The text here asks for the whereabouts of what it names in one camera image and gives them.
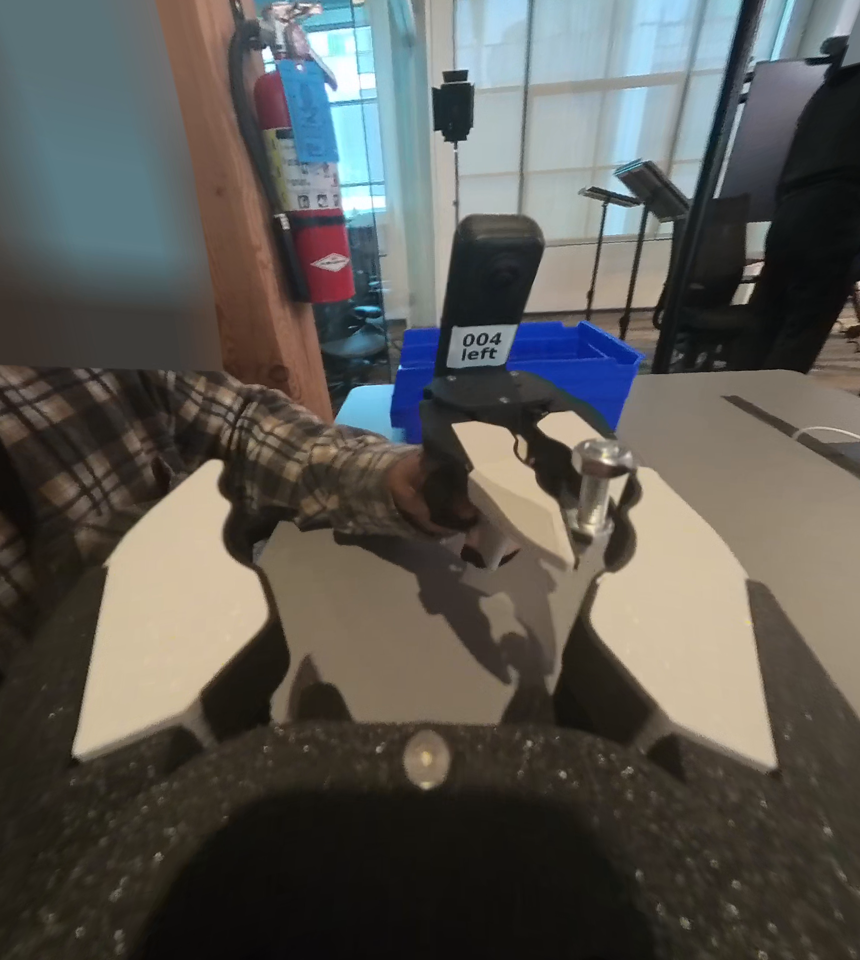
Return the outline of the black music stand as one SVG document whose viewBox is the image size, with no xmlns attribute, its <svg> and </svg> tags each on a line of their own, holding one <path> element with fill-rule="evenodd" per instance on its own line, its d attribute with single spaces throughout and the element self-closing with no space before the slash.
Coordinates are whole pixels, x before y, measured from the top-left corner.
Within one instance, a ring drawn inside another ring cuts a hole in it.
<svg viewBox="0 0 860 960">
<path fill-rule="evenodd" d="M 626 304 L 619 319 L 618 327 L 619 338 L 626 341 L 649 219 L 654 216 L 661 223 L 675 223 L 686 220 L 691 204 L 680 189 L 653 161 L 635 160 L 619 167 L 615 171 L 615 176 L 627 188 L 629 194 L 637 200 L 642 209 L 630 269 Z"/>
<path fill-rule="evenodd" d="M 633 196 L 628 196 L 626 194 L 618 193 L 611 191 L 604 187 L 600 186 L 587 186 L 580 189 L 579 194 L 581 197 L 597 201 L 601 204 L 601 216 L 599 222 L 599 228 L 596 237 L 595 244 L 595 254 L 594 254 L 594 263 L 591 274 L 590 286 L 587 292 L 584 319 L 587 322 L 591 321 L 593 306 L 595 301 L 595 295 L 597 290 L 597 282 L 600 273 L 601 260 L 603 254 L 604 246 L 604 235 L 606 228 L 607 215 L 611 207 L 617 207 L 624 210 L 632 210 L 641 204 L 638 198 Z"/>
</svg>

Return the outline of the black office chair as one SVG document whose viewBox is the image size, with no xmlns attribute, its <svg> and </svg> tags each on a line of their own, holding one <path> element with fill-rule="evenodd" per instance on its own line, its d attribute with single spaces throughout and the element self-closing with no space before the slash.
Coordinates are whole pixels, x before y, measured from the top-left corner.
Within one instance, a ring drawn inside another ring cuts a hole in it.
<svg viewBox="0 0 860 960">
<path fill-rule="evenodd" d="M 711 372 L 726 364 L 733 344 L 755 325 L 746 304 L 733 299 L 747 265 L 750 195 L 715 198 L 706 211 L 700 246 L 677 317 L 671 370 Z"/>
<path fill-rule="evenodd" d="M 386 357 L 384 311 L 372 303 L 350 301 L 315 307 L 316 329 L 328 378 L 349 375 Z"/>
</svg>

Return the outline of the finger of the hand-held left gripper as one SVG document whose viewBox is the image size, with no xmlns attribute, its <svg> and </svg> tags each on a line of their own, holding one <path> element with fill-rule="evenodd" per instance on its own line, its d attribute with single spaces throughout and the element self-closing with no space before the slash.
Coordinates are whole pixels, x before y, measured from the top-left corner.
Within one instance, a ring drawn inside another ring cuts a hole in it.
<svg viewBox="0 0 860 960">
<path fill-rule="evenodd" d="M 573 533 L 567 524 L 565 511 L 567 508 L 576 506 L 580 489 L 579 475 L 575 473 L 571 465 L 571 452 L 575 445 L 585 439 L 601 437 L 615 438 L 604 435 L 575 411 L 559 411 L 546 414 L 535 426 L 534 470 L 537 480 L 546 493 L 556 498 L 563 514 L 564 523 L 571 534 Z M 613 521 L 613 529 L 615 526 L 615 510 L 623 494 L 623 492 L 617 494 L 617 489 L 616 485 L 611 488 L 612 499 L 609 514 Z"/>
<path fill-rule="evenodd" d="M 574 570 L 578 562 L 563 510 L 517 456 L 518 436 L 476 420 L 455 423 L 452 430 L 470 464 L 469 499 L 482 517 L 504 539 L 532 548 L 559 570 Z"/>
</svg>

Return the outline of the blue paper tag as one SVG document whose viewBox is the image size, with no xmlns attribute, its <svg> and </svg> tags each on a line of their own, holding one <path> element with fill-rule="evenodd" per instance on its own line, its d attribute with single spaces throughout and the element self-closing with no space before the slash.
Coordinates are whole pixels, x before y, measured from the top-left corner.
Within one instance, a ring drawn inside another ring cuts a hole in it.
<svg viewBox="0 0 860 960">
<path fill-rule="evenodd" d="M 276 64 L 291 119 L 297 160 L 339 163 L 339 147 L 327 93 L 331 79 L 315 60 L 284 58 Z"/>
</svg>

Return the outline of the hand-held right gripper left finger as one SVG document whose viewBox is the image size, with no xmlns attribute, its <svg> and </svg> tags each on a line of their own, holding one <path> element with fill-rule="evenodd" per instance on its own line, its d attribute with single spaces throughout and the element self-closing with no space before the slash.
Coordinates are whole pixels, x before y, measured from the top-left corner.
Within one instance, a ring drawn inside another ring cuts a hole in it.
<svg viewBox="0 0 860 960">
<path fill-rule="evenodd" d="M 76 762 L 164 731 L 208 748 L 268 725 L 288 657 L 266 578 L 231 551 L 223 471 L 198 468 L 104 563 Z"/>
</svg>

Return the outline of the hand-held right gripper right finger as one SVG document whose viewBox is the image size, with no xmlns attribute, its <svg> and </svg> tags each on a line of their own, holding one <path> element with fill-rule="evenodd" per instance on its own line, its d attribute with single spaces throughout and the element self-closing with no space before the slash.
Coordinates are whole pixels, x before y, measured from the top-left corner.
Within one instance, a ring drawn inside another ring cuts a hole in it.
<svg viewBox="0 0 860 960">
<path fill-rule="evenodd" d="M 684 743 L 750 770 L 779 766 L 748 574 L 716 530 L 650 468 L 624 491 L 563 650 L 560 723 L 668 770 Z"/>
</svg>

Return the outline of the red fire extinguisher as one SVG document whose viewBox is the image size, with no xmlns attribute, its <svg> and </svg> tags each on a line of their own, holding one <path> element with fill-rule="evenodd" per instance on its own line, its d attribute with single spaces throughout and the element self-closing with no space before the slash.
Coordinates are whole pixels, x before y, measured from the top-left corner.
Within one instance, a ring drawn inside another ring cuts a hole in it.
<svg viewBox="0 0 860 960">
<path fill-rule="evenodd" d="M 337 90 L 335 75 L 303 28 L 322 6 L 274 2 L 259 16 L 248 17 L 242 2 L 229 5 L 234 25 L 227 53 L 230 98 L 292 297 L 313 306 L 349 301 L 355 286 L 339 163 L 297 160 L 290 114 L 276 73 L 282 59 L 313 60 L 331 77 L 328 97 Z"/>
</svg>

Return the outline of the black monitor screen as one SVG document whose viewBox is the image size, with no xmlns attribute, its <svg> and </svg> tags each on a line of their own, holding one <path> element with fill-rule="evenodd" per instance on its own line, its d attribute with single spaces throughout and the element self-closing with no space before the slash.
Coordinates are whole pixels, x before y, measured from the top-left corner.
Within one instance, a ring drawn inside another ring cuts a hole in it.
<svg viewBox="0 0 860 960">
<path fill-rule="evenodd" d="M 721 199 L 748 196 L 748 224 L 772 220 L 797 122 L 829 66 L 829 57 L 817 56 L 761 61 L 754 67 L 719 190 Z"/>
</svg>

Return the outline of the person's plaid shirt torso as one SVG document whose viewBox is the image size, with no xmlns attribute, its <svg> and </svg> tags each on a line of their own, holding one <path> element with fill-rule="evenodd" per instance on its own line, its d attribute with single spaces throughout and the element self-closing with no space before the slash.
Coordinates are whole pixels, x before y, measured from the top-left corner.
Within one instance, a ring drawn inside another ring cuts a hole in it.
<svg viewBox="0 0 860 960">
<path fill-rule="evenodd" d="M 292 500 L 292 409 L 221 372 L 0 366 L 0 685 L 81 573 L 206 462 L 259 517 Z"/>
</svg>

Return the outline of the person's left forearm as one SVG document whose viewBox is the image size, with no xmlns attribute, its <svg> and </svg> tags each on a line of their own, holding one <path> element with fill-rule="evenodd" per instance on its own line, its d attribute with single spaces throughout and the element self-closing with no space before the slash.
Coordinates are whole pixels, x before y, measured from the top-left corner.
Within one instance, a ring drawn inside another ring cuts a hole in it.
<svg viewBox="0 0 860 960">
<path fill-rule="evenodd" d="M 331 425 L 284 394 L 213 378 L 223 431 L 223 485 L 252 519 L 274 510 L 302 527 L 431 539 L 404 520 L 387 474 L 411 445 Z"/>
</svg>

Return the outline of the black metal pole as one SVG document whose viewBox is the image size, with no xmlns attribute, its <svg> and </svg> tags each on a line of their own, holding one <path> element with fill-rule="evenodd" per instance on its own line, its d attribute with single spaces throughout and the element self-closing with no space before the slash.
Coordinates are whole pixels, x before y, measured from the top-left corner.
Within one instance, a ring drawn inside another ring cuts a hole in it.
<svg viewBox="0 0 860 960">
<path fill-rule="evenodd" d="M 699 252 L 709 203 L 721 176 L 764 6 L 764 1 L 743 1 L 740 6 L 696 191 L 671 255 L 659 336 L 652 357 L 651 373 L 655 376 L 667 374 L 671 369 L 684 297 Z"/>
</svg>

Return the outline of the silver hex bolt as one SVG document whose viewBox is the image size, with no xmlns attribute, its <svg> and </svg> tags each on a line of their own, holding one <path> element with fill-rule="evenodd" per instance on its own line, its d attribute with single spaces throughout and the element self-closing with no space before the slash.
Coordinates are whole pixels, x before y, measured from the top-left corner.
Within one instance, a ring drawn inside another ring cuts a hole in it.
<svg viewBox="0 0 860 960">
<path fill-rule="evenodd" d="M 579 475 L 580 489 L 576 506 L 565 511 L 569 529 L 588 543 L 606 538 L 613 529 L 611 488 L 616 485 L 620 495 L 636 473 L 634 454 L 616 438 L 589 438 L 573 447 L 571 465 Z"/>
</svg>

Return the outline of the black studio light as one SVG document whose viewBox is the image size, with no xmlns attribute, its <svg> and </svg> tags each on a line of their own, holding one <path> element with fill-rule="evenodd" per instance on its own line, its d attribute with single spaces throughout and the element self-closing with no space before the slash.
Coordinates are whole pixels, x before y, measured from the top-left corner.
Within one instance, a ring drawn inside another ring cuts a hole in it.
<svg viewBox="0 0 860 960">
<path fill-rule="evenodd" d="M 460 145 L 465 143 L 474 126 L 475 87 L 466 69 L 445 70 L 442 83 L 431 90 L 434 131 L 453 149 L 454 221 L 460 224 Z"/>
</svg>

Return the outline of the wooden post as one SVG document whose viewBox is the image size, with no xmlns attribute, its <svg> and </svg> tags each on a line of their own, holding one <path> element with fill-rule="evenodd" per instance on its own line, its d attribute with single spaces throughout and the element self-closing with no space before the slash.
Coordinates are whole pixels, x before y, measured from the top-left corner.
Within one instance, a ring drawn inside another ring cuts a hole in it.
<svg viewBox="0 0 860 960">
<path fill-rule="evenodd" d="M 288 291 L 269 213 L 234 113 L 230 2 L 157 1 L 196 184 L 223 368 L 331 423 L 310 306 Z"/>
</svg>

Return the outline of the large blue plastic bin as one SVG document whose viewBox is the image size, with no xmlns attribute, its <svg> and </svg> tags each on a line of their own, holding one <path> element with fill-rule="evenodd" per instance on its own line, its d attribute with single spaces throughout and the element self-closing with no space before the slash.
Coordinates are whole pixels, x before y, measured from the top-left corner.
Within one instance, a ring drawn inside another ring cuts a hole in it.
<svg viewBox="0 0 860 960">
<path fill-rule="evenodd" d="M 389 407 L 392 428 L 409 443 L 421 439 L 418 403 L 430 383 L 439 330 L 414 328 L 403 337 L 400 364 Z M 643 361 L 618 337 L 582 320 L 567 326 L 559 320 L 521 323 L 508 353 L 508 368 L 533 373 L 589 404 L 615 428 Z"/>
</svg>

